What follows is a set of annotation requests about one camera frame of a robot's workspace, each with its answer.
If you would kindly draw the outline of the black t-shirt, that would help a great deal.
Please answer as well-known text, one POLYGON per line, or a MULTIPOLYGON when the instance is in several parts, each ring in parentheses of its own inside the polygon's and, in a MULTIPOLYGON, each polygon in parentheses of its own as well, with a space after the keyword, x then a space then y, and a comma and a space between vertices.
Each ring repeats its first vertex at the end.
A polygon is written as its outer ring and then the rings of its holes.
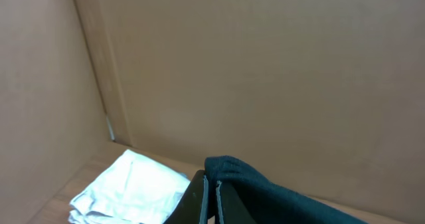
POLYGON ((361 224, 363 221, 286 187, 272 183, 249 164, 232 156, 209 157, 210 185, 231 184, 257 223, 361 224))

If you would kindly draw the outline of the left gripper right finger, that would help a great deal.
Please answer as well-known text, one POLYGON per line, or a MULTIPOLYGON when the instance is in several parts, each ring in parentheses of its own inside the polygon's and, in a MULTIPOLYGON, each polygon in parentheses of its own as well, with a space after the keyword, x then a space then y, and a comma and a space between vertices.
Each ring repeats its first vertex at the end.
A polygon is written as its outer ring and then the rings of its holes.
POLYGON ((216 224, 256 224, 231 183, 218 181, 215 193, 216 224))

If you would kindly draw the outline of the folded beige clothes stack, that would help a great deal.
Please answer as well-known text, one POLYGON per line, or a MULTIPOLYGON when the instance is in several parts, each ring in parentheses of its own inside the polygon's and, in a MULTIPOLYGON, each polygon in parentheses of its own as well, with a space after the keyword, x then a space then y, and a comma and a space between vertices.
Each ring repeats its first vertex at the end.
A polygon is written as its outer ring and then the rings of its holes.
POLYGON ((190 184, 171 168, 126 150, 71 201, 70 223, 164 223, 190 184))

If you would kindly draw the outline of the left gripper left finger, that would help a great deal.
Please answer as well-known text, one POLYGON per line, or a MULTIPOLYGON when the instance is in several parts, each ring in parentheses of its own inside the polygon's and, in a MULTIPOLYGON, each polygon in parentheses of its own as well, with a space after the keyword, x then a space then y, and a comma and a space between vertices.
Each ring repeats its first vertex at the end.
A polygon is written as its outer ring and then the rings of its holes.
POLYGON ((205 171, 199 170, 164 224, 207 224, 208 204, 209 181, 205 171))

